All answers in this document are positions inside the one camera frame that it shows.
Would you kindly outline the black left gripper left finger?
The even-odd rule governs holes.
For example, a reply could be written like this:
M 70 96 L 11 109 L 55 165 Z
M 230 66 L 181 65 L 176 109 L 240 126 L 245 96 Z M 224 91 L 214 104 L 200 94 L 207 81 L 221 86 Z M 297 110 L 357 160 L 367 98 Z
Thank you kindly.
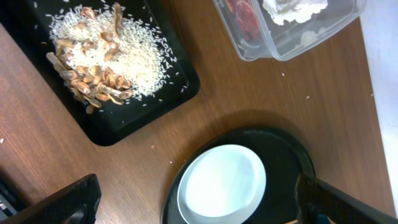
M 1 179 L 1 223 L 94 224 L 100 200 L 96 174 L 88 174 L 32 205 Z

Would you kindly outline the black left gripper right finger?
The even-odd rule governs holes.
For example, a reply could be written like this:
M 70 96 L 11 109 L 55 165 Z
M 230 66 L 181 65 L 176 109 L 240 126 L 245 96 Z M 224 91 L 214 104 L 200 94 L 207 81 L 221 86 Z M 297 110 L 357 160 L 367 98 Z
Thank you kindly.
M 298 176 L 295 200 L 299 223 L 397 224 L 396 218 L 305 174 Z

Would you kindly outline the wooden chopstick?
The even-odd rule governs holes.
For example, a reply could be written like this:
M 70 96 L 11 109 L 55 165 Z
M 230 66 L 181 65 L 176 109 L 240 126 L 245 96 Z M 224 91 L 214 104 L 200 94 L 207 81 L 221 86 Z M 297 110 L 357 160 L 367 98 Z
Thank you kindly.
M 284 223 L 284 224 L 299 224 L 299 221 L 298 220 L 292 220 L 292 221 Z

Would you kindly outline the white dinner plate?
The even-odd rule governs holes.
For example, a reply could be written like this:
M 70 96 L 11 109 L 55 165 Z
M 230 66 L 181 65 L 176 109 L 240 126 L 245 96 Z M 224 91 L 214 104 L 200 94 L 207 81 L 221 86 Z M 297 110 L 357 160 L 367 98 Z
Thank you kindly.
M 201 153 L 177 188 L 178 211 L 186 223 L 244 223 L 266 189 L 260 157 L 245 146 L 225 144 Z

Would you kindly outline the rice and shell leftovers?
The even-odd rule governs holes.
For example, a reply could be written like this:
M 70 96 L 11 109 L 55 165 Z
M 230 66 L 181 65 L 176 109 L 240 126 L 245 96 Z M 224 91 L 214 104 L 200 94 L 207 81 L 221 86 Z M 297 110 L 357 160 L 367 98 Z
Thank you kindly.
M 46 58 L 88 114 L 106 103 L 162 103 L 188 90 L 188 77 L 154 15 L 147 6 L 138 17 L 125 16 L 125 9 L 103 1 L 97 9 L 79 4 L 44 15 L 54 46 Z

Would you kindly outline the white tissue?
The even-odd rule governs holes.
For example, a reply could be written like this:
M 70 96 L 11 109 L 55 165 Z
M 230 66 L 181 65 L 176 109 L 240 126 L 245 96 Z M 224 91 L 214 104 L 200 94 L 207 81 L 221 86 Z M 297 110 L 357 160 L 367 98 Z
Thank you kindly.
M 279 26 L 284 22 L 304 23 L 313 14 L 319 14 L 328 6 L 327 0 L 263 0 L 262 7 Z

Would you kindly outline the red snack wrapper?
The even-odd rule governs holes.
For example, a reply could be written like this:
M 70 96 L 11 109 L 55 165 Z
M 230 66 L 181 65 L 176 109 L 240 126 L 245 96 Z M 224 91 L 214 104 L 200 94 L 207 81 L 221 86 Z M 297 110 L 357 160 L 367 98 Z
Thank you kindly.
M 226 0 L 244 38 L 251 42 L 260 38 L 259 24 L 250 0 Z

